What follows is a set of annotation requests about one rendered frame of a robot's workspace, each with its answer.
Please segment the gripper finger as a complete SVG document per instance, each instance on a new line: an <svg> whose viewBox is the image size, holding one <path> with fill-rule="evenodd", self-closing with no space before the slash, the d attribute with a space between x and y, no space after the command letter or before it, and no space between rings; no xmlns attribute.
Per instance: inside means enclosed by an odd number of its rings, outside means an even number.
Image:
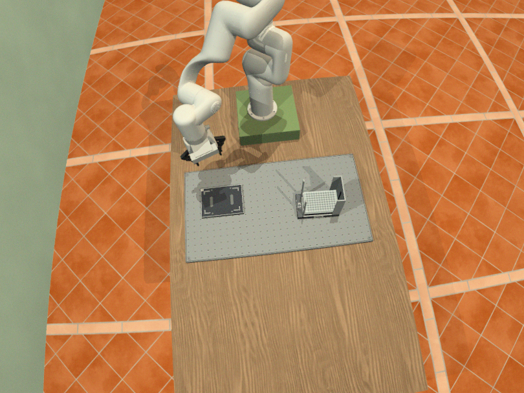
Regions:
<svg viewBox="0 0 524 393"><path fill-rule="evenodd" d="M218 150L219 150L219 154L220 156L222 155L221 152L222 152L222 146L224 144L224 141L226 140L225 136L214 136L215 138L215 141L218 141L217 142L217 145L218 145Z"/></svg>
<svg viewBox="0 0 524 393"><path fill-rule="evenodd" d="M188 150L186 150L180 157L181 157L181 160L191 161Z"/></svg>

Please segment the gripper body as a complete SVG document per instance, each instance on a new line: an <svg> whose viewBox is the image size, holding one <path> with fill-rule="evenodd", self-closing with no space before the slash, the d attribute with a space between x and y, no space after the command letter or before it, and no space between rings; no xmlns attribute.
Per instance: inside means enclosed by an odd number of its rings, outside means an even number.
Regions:
<svg viewBox="0 0 524 393"><path fill-rule="evenodd" d="M209 129L207 130L207 137L208 137L208 139L209 139L210 144L215 143L216 146L218 147L217 142L215 141L215 138L214 138L212 132L211 132ZM184 137L183 137L183 140L184 140L184 144L185 144L185 146L186 146L186 148L187 148L189 154L192 154L192 153L193 153L193 150L192 150L192 148L191 148L191 145L188 144L188 143L185 141Z"/></svg>

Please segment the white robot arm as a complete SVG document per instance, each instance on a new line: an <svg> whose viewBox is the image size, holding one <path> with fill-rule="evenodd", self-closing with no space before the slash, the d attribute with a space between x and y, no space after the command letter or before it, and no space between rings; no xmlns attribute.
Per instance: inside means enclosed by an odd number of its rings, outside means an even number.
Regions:
<svg viewBox="0 0 524 393"><path fill-rule="evenodd" d="M219 153L216 144L210 144L207 137L210 126L203 122L220 109L222 100L216 93L196 84L205 65L227 62L236 37L247 40L251 49L244 53L242 66L251 101L248 114L258 121L275 116L277 105L274 101L272 106L272 84L283 84L289 75L292 37L273 25L285 0L236 1L240 4L219 1L214 6L202 50L180 76L177 96L183 105L175 109L173 121L191 145L190 158L194 164Z"/></svg>

